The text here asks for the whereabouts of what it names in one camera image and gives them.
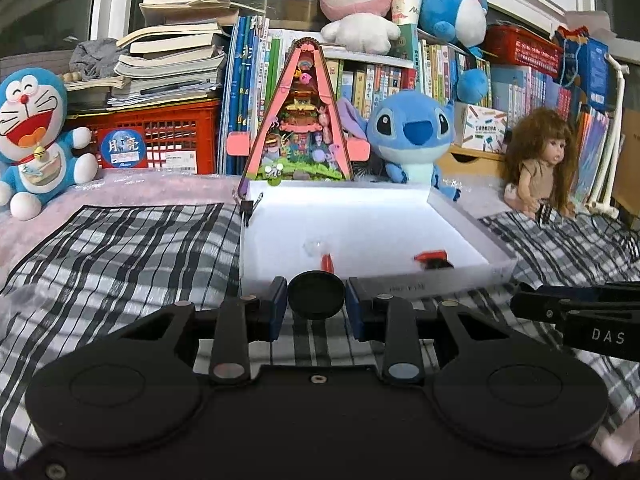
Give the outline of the stack of books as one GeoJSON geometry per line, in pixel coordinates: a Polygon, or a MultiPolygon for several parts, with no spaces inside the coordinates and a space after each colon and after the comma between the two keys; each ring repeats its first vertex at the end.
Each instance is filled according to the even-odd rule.
{"type": "Polygon", "coordinates": [[[231,0],[142,0],[143,23],[120,39],[85,41],[62,75],[72,110],[194,99],[219,86],[231,0]]]}

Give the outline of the white cardboard box lid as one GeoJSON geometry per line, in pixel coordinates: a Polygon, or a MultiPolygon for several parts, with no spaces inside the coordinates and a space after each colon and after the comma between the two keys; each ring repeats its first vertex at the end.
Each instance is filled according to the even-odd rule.
{"type": "Polygon", "coordinates": [[[323,240],[335,274],[358,278],[370,294],[447,296],[510,280],[516,257],[486,226],[434,188],[364,182],[250,181],[246,199],[264,198],[242,223],[242,292],[259,294],[276,276],[292,280],[321,266],[304,251],[323,240]],[[424,270],[420,252],[446,250],[452,268],[424,270]]]}

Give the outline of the black clip on cloth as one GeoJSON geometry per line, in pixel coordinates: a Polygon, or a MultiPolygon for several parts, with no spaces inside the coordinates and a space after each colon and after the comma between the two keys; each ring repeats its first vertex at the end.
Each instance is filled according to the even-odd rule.
{"type": "Polygon", "coordinates": [[[254,212],[263,198],[264,193],[259,193],[254,200],[247,200],[246,198],[240,200],[241,220],[246,228],[250,225],[250,219],[253,217],[254,212]]]}

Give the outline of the red plastic crate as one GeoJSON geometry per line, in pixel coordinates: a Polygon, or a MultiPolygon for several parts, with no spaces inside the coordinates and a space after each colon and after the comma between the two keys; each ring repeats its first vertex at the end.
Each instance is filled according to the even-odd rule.
{"type": "Polygon", "coordinates": [[[220,102],[205,99],[73,115],[65,127],[92,132],[88,151],[104,169],[216,171],[220,102]]]}

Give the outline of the pink triangular diorama house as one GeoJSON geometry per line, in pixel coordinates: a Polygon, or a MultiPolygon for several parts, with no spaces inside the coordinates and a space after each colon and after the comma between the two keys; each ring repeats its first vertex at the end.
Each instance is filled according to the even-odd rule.
{"type": "Polygon", "coordinates": [[[343,129],[321,44],[293,42],[256,136],[232,132],[227,153],[244,156],[242,177],[266,180],[349,181],[353,162],[370,158],[362,133],[343,129]]]}

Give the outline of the pink bunny plush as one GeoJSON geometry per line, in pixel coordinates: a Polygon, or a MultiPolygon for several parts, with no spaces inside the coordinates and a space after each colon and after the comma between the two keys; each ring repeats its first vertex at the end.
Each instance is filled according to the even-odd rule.
{"type": "Polygon", "coordinates": [[[386,55],[400,28],[386,18],[392,0],[319,0],[329,20],[321,36],[329,44],[347,51],[386,55]]]}

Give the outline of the clear plastic cap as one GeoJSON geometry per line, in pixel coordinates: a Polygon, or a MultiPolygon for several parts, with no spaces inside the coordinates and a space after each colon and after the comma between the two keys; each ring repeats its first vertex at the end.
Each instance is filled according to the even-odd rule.
{"type": "Polygon", "coordinates": [[[323,240],[307,240],[303,248],[309,257],[320,258],[326,253],[326,243],[323,240]]]}

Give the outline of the red basket on books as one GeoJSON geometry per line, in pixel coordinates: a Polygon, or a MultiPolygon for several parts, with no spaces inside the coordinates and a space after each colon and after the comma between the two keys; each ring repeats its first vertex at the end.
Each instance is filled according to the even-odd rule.
{"type": "Polygon", "coordinates": [[[563,58],[556,44],[516,25],[489,25],[482,50],[493,63],[529,66],[553,78],[559,75],[563,58]]]}

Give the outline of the small red clip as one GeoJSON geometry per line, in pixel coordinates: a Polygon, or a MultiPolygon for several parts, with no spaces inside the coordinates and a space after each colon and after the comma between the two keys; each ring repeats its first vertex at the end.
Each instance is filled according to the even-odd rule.
{"type": "Polygon", "coordinates": [[[321,257],[321,270],[331,274],[334,273],[334,264],[330,254],[324,254],[321,257]]]}

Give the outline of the Doraemon plush toy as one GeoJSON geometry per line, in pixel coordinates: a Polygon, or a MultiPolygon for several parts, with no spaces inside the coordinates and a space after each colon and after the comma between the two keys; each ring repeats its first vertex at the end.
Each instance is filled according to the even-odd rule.
{"type": "Polygon", "coordinates": [[[98,161],[88,148],[87,127],[63,129],[67,93],[63,81],[50,70],[18,70],[1,84],[1,205],[11,216],[28,221],[56,196],[98,174],[98,161]]]}

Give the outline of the Stitch plush toy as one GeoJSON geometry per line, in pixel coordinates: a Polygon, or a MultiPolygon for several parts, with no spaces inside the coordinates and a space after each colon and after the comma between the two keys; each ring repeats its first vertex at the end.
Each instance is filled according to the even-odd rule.
{"type": "Polygon", "coordinates": [[[437,161],[456,136],[454,101],[445,104],[416,90],[401,90],[363,118],[349,100],[336,102],[342,127],[366,140],[384,162],[386,176],[398,184],[428,184],[454,202],[461,191],[442,182],[437,161]]]}

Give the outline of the brown haired doll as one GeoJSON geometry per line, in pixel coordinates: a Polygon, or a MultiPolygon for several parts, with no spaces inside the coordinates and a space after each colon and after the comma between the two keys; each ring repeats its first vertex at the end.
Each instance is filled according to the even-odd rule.
{"type": "Polygon", "coordinates": [[[577,159],[577,136],[570,125],[555,110],[532,110],[515,125],[506,149],[504,201],[533,220],[542,206],[571,217],[577,159]]]}

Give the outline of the row of upright books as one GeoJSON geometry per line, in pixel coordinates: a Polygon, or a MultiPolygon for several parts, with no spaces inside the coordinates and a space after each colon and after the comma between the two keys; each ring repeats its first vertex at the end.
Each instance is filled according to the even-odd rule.
{"type": "Polygon", "coordinates": [[[382,99],[402,89],[416,89],[447,103],[450,100],[505,112],[506,144],[515,124],[532,110],[545,107],[570,117],[572,92],[550,75],[521,65],[493,63],[439,44],[422,30],[407,26],[393,56],[322,47],[334,93],[350,99],[368,117],[382,99]]]}

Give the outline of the blue paper bag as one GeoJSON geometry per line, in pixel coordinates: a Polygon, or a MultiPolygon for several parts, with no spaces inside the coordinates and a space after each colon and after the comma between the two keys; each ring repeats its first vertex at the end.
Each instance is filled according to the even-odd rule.
{"type": "Polygon", "coordinates": [[[593,38],[586,26],[572,30],[559,26],[553,41],[562,49],[558,83],[563,88],[576,86],[585,93],[588,105],[604,112],[608,97],[608,46],[593,38]]]}

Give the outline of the black white plaid cloth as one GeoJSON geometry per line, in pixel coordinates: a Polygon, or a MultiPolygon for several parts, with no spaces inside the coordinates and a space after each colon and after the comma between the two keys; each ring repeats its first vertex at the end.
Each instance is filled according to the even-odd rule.
{"type": "MultiPolygon", "coordinates": [[[[480,219],[518,257],[503,286],[454,295],[470,308],[558,346],[550,325],[518,321],[509,308],[518,282],[589,286],[639,281],[639,237],[602,217],[538,226],[515,212],[480,219]]],[[[14,266],[8,294],[37,284],[42,310],[14,314],[1,337],[1,466],[15,468],[40,448],[24,395],[47,362],[175,300],[213,309],[239,289],[239,217],[233,206],[82,208],[14,266]]],[[[639,364],[576,351],[604,380],[610,407],[604,436],[639,408],[639,364]]],[[[279,339],[250,346],[252,372],[264,364],[382,364],[382,344],[352,339],[343,310],[326,322],[286,314],[279,339]]]]}

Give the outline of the black round cap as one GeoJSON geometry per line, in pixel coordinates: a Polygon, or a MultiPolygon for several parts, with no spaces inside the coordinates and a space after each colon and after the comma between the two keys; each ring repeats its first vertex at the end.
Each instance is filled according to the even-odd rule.
{"type": "Polygon", "coordinates": [[[345,301],[345,285],[336,275],[306,271],[288,284],[288,305],[301,318],[323,321],[341,311],[345,301]]]}

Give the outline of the wooden drawer box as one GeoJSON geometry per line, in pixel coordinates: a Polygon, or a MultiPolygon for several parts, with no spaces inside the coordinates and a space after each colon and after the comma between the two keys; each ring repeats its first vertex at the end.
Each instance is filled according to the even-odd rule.
{"type": "Polygon", "coordinates": [[[436,160],[436,165],[445,177],[500,177],[504,156],[451,144],[449,150],[436,160]]]}

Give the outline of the blue white plush toy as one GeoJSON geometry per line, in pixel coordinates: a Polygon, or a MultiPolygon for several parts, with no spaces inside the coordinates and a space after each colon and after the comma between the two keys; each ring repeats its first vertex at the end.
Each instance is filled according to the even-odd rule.
{"type": "Polygon", "coordinates": [[[487,0],[422,0],[420,29],[482,58],[487,29],[487,0]]]}

